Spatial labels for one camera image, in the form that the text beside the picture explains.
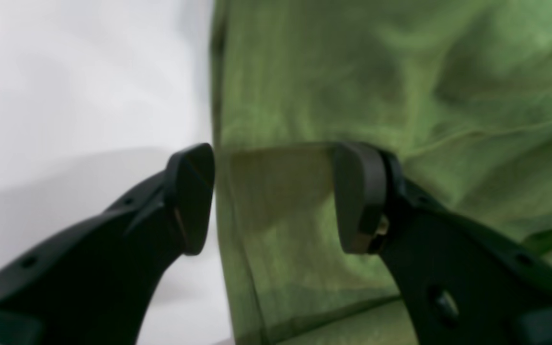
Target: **white surface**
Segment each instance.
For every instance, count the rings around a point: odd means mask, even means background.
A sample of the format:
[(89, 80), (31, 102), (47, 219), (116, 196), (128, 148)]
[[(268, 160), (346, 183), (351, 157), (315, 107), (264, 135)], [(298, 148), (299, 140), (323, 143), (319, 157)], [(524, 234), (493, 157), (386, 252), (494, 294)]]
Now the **white surface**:
[[(210, 140), (211, 0), (0, 0), (0, 267)], [(140, 345), (230, 343), (212, 223)]]

